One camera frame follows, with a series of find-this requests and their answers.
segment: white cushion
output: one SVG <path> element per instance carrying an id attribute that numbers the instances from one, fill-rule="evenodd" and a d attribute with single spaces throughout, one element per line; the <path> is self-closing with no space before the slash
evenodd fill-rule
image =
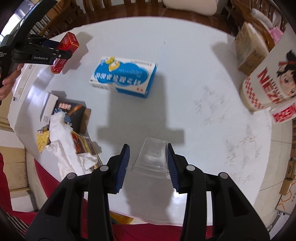
<path id="1" fill-rule="evenodd" d="M 196 12 L 212 16 L 217 11 L 216 0 L 163 0 L 167 8 Z"/>

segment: anime girl illustration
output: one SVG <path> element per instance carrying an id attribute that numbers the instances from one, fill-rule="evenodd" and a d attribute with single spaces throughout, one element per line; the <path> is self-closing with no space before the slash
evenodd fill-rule
<path id="1" fill-rule="evenodd" d="M 290 96 L 296 96 L 296 56 L 291 51 L 287 53 L 287 62 L 279 62 L 277 77 L 282 91 Z"/>

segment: yellow snack packet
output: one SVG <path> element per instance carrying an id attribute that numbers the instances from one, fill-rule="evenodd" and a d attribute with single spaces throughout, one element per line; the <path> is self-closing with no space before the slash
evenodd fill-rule
<path id="1" fill-rule="evenodd" d="M 37 148 L 40 153 L 44 150 L 45 146 L 49 144 L 49 125 L 37 131 L 36 140 Z"/>

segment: crumpled white tissue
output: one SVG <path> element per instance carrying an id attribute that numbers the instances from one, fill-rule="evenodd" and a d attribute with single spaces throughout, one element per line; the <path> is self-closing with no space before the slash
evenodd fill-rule
<path id="1" fill-rule="evenodd" d="M 64 112 L 54 113 L 51 116 L 49 125 L 51 143 L 46 146 L 46 150 L 58 158 L 62 179 L 70 172 L 75 172 L 78 176 L 91 173 L 89 168 L 98 162 L 98 158 L 90 153 L 76 153 L 71 134 L 73 129 L 63 122 L 64 117 Z"/>

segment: red packaging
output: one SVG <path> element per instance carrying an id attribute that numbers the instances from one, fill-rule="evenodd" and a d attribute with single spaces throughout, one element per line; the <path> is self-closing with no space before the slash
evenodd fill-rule
<path id="1" fill-rule="evenodd" d="M 296 118 L 296 100 L 286 101 L 271 108 L 270 111 L 274 123 L 284 123 Z"/>
<path id="2" fill-rule="evenodd" d="M 58 44 L 57 49 L 68 50 L 74 53 L 78 47 L 79 47 L 79 43 L 77 41 L 75 34 L 71 32 L 67 32 L 66 35 L 62 38 L 62 40 Z M 64 65 L 67 63 L 67 61 L 68 61 L 67 59 L 57 58 L 54 61 L 53 65 L 50 67 L 52 72 L 54 74 L 59 74 L 62 71 Z"/>

